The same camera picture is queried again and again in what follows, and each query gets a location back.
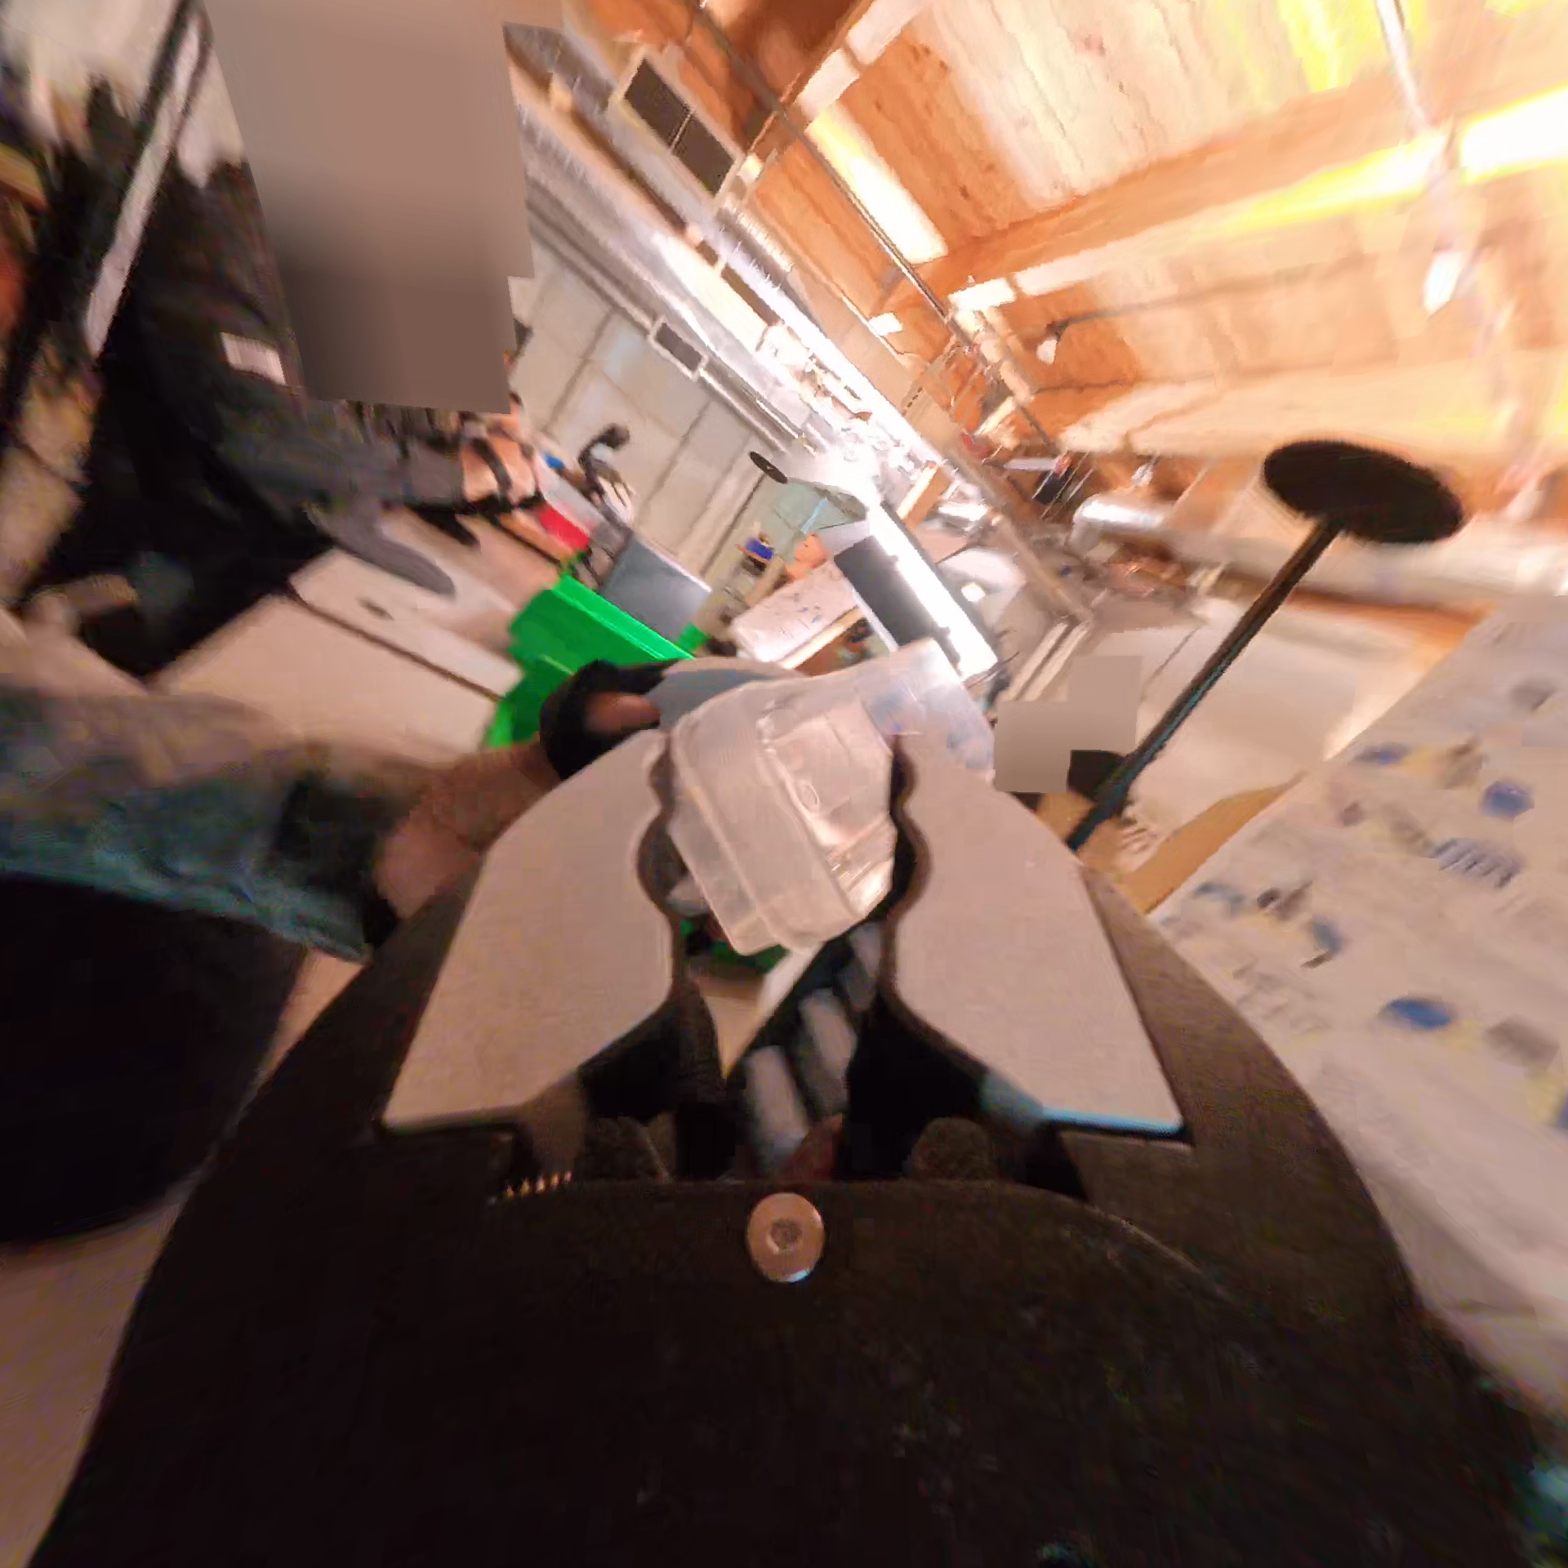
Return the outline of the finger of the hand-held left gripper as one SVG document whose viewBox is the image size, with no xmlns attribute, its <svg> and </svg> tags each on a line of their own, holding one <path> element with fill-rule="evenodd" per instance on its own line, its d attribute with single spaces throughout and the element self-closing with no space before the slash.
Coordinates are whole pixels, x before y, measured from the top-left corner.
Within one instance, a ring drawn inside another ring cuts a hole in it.
<svg viewBox="0 0 1568 1568">
<path fill-rule="evenodd" d="M 793 672 L 756 659 L 675 659 L 645 700 L 657 712 L 658 726 L 673 726 L 716 697 L 772 680 L 793 680 Z"/>
</svg>

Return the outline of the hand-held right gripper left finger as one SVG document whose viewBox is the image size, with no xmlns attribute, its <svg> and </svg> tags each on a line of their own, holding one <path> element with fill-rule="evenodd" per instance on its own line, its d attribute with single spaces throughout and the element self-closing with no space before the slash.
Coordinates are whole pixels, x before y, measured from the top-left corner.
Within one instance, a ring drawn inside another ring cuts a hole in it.
<svg viewBox="0 0 1568 1568">
<path fill-rule="evenodd" d="M 713 1023 L 658 878 L 664 738 L 625 740 L 489 850 L 382 1109 L 393 1133 L 722 1124 Z"/>
</svg>

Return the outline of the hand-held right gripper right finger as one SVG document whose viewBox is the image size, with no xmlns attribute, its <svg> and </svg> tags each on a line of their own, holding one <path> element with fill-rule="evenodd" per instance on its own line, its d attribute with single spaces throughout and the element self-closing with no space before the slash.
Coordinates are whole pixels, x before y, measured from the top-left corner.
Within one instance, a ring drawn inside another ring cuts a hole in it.
<svg viewBox="0 0 1568 1568">
<path fill-rule="evenodd" d="M 894 745 L 894 891 L 849 1124 L 1183 1135 L 1078 861 L 927 738 Z"/>
</svg>

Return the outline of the clear plastic drawer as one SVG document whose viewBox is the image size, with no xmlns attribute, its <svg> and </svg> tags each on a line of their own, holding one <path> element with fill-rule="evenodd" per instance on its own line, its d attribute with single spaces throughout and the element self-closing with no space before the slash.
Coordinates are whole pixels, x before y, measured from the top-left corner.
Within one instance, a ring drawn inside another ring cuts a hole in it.
<svg viewBox="0 0 1568 1568">
<path fill-rule="evenodd" d="M 890 887 L 899 740 L 993 777 L 993 732 L 933 641 L 828 676 L 746 685 L 668 736 L 670 838 L 737 954 L 815 949 Z"/>
</svg>

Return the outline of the set of cabinet drawers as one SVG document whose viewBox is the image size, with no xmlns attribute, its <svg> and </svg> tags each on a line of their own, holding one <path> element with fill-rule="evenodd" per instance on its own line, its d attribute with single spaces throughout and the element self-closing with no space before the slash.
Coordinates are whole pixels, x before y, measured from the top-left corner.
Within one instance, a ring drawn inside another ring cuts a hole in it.
<svg viewBox="0 0 1568 1568">
<path fill-rule="evenodd" d="M 849 1107 L 864 1014 L 843 986 L 793 992 L 737 1061 L 739 1120 L 754 1167 L 782 1173 L 813 1128 Z"/>
</svg>

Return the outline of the person's left forearm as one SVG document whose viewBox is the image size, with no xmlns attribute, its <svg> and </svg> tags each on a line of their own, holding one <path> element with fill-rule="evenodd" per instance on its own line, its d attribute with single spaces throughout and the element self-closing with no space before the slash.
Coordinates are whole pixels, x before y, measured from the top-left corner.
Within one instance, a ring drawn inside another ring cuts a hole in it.
<svg viewBox="0 0 1568 1568">
<path fill-rule="evenodd" d="M 1 685 L 1 872 L 360 962 L 399 917 L 384 842 L 427 773 L 212 697 Z"/>
</svg>

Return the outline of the person's left hand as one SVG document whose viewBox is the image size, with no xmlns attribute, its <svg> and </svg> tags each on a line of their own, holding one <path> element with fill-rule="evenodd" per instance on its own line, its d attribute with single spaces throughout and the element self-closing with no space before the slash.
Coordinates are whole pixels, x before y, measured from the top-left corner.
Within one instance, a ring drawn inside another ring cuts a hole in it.
<svg viewBox="0 0 1568 1568">
<path fill-rule="evenodd" d="M 653 693 L 672 670 L 672 661 L 593 661 L 545 700 L 535 736 L 433 775 L 378 848 L 375 898 L 392 917 L 408 919 L 472 874 L 546 794 L 658 725 Z"/>
</svg>

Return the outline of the grey storage bin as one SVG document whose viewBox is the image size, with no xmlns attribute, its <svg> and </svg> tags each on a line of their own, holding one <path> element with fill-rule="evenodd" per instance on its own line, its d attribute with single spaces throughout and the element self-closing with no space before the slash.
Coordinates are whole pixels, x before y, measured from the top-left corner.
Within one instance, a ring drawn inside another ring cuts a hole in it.
<svg viewBox="0 0 1568 1568">
<path fill-rule="evenodd" d="M 606 568 L 599 594 L 657 637 L 679 642 L 713 590 L 657 545 L 629 536 Z"/>
</svg>

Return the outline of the white easel board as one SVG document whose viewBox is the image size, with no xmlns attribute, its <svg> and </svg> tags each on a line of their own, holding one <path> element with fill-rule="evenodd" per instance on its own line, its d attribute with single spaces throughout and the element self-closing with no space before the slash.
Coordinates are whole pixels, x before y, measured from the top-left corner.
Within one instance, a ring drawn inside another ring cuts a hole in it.
<svg viewBox="0 0 1568 1568">
<path fill-rule="evenodd" d="M 742 659 L 795 669 L 864 613 L 851 579 L 826 560 L 739 614 L 728 637 Z"/>
</svg>

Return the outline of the plywood poster board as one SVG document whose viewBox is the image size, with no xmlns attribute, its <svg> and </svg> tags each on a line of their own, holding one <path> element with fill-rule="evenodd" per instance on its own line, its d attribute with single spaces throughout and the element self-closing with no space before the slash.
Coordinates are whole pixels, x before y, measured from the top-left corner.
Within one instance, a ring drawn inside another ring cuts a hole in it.
<svg viewBox="0 0 1568 1568">
<path fill-rule="evenodd" d="M 1131 909 L 1151 915 L 1291 784 L 1222 797 L 1179 827 L 1127 810 L 1093 829 L 1075 855 Z"/>
</svg>

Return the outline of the studio light panel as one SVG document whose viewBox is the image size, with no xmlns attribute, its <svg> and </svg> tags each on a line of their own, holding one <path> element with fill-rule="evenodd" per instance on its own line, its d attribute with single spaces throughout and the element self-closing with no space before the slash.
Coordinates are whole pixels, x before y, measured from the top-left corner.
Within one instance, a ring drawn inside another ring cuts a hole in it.
<svg viewBox="0 0 1568 1568">
<path fill-rule="evenodd" d="M 890 650 L 933 641 L 963 682 L 996 670 L 998 656 L 978 618 L 890 514 L 873 508 L 821 529 L 819 536 Z"/>
</svg>

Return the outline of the white instruction poster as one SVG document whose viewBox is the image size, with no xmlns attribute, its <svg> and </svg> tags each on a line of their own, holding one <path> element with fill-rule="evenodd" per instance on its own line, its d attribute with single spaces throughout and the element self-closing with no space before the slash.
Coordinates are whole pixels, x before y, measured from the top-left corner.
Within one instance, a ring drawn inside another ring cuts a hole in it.
<svg viewBox="0 0 1568 1568">
<path fill-rule="evenodd" d="M 1564 1419 L 1564 598 L 1480 624 L 1151 919 L 1316 1104 L 1426 1303 Z"/>
</svg>

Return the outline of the black round cushion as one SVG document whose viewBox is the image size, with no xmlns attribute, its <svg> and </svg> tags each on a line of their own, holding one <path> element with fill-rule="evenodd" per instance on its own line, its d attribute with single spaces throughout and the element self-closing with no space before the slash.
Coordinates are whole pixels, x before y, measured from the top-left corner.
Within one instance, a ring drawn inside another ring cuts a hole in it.
<svg viewBox="0 0 1568 1568">
<path fill-rule="evenodd" d="M 1 887 L 1 1244 L 158 1208 L 246 1104 L 308 952 L 69 885 Z"/>
</svg>

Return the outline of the black round-topped pole stand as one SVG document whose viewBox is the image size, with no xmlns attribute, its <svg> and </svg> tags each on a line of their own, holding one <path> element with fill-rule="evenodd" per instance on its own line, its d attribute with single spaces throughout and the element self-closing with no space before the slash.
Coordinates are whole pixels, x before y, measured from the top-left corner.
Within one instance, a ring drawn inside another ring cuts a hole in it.
<svg viewBox="0 0 1568 1568">
<path fill-rule="evenodd" d="M 1267 454 L 1260 478 L 1274 502 L 1306 523 L 1304 538 L 1136 749 L 1105 779 L 1067 835 L 1067 852 L 1082 852 L 1099 827 L 1123 814 L 1134 782 L 1332 544 L 1347 538 L 1375 547 L 1420 547 L 1444 542 L 1463 527 L 1463 506 L 1437 473 L 1364 445 L 1330 439 L 1288 443 Z"/>
</svg>

